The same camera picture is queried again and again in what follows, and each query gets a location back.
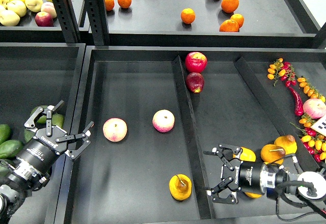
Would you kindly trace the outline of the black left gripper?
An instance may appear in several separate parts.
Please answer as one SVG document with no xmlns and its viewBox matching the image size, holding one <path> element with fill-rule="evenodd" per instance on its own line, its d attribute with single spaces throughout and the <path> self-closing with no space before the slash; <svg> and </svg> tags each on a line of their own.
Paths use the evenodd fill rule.
<svg viewBox="0 0 326 224">
<path fill-rule="evenodd" d="M 44 175 L 56 160 L 66 154 L 71 160 L 76 160 L 84 149 L 90 144 L 90 129 L 94 126 L 91 121 L 79 134 L 69 135 L 64 129 L 52 125 L 52 115 L 64 105 L 61 100 L 57 105 L 50 105 L 44 111 L 39 107 L 25 122 L 25 129 L 33 131 L 35 136 L 16 155 L 19 161 L 16 174 Z M 46 115 L 46 123 L 35 123 L 41 114 Z"/>
</svg>

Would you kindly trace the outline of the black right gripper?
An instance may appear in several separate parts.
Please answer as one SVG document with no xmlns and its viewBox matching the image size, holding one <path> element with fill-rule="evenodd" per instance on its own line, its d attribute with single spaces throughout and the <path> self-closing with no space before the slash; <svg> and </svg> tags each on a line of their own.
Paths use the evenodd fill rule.
<svg viewBox="0 0 326 224">
<path fill-rule="evenodd" d="M 266 187 L 261 177 L 267 172 L 267 165 L 260 162 L 241 160 L 243 149 L 239 146 L 223 145 L 204 151 L 203 154 L 217 156 L 222 164 L 221 182 L 217 186 L 203 187 L 214 203 L 236 204 L 239 191 L 264 195 Z"/>
</svg>

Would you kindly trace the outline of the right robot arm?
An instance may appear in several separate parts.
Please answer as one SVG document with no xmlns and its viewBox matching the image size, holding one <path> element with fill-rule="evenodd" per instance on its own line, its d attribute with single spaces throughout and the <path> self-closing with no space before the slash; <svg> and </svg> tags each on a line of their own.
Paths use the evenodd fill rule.
<svg viewBox="0 0 326 224">
<path fill-rule="evenodd" d="M 279 201 L 283 200 L 296 208 L 309 207 L 312 214 L 325 217 L 325 208 L 315 205 L 315 202 L 325 201 L 325 167 L 316 172 L 304 172 L 292 153 L 289 156 L 297 171 L 292 174 L 277 161 L 243 160 L 243 148 L 228 144 L 220 144 L 204 154 L 217 156 L 222 162 L 220 183 L 205 188 L 214 203 L 237 204 L 237 194 L 242 191 L 275 200 L 276 215 L 280 212 Z"/>
</svg>

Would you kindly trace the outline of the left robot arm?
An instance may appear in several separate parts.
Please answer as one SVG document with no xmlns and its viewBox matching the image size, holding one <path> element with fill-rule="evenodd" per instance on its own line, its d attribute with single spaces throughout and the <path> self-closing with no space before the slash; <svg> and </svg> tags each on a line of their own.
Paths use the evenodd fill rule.
<svg viewBox="0 0 326 224">
<path fill-rule="evenodd" d="M 78 134 L 69 135 L 53 124 L 53 115 L 63 106 L 38 107 L 26 120 L 24 127 L 33 132 L 33 137 L 16 154 L 13 164 L 1 161 L 9 172 L 1 177 L 1 223 L 8 223 L 32 192 L 40 190 L 50 180 L 50 170 L 62 154 L 76 160 L 91 143 L 91 121 Z"/>
</svg>

